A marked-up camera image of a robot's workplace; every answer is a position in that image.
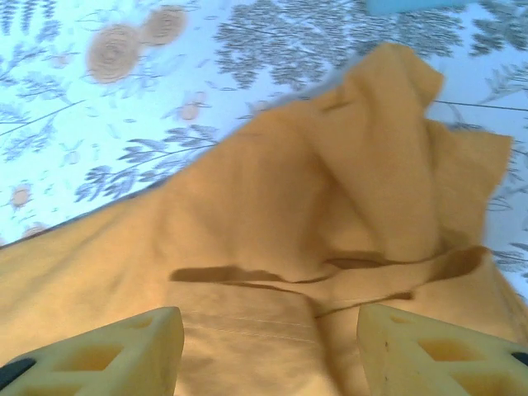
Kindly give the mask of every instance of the patterned fabric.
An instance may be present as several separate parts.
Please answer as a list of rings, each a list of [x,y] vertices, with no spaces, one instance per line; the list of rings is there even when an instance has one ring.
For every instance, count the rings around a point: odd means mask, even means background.
[[[177,38],[151,38],[117,82],[94,80],[97,32],[155,31],[148,20],[161,6],[185,11]],[[383,17],[366,15],[364,0],[0,0],[0,35],[1,243],[162,181],[258,112],[311,97],[393,41],[446,75],[431,118],[516,137],[486,244],[528,297],[526,0]],[[124,53],[107,48],[102,56]]]

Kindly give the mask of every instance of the floral tablecloth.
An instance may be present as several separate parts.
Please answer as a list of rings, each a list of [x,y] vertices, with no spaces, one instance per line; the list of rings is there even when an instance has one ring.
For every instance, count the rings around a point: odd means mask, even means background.
[[[117,82],[96,81],[94,36],[141,29],[162,6],[186,15],[177,38],[141,47]],[[431,118],[515,136],[485,242],[528,298],[526,0],[384,17],[367,16],[364,0],[0,0],[0,36],[0,243],[162,181],[393,41],[446,75]]]

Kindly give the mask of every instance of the foam block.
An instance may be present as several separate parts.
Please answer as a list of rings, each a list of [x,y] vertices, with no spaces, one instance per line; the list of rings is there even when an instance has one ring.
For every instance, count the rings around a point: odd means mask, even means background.
[[[393,12],[409,12],[434,7],[462,6],[474,0],[366,0],[366,8],[373,16]]]

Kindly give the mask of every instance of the yellow cloth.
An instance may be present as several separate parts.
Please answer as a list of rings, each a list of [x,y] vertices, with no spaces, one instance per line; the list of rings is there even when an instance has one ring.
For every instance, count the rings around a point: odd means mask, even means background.
[[[167,304],[186,329],[179,396],[367,395],[365,302],[524,341],[479,247],[510,139],[425,120],[440,88],[382,45],[162,188],[2,250],[0,361]]]

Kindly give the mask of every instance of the light blue object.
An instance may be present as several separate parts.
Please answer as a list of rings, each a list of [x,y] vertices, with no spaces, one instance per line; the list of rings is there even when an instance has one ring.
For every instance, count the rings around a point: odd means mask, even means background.
[[[366,0],[369,14],[378,16],[393,12],[408,12],[434,7],[462,6],[474,0]]]

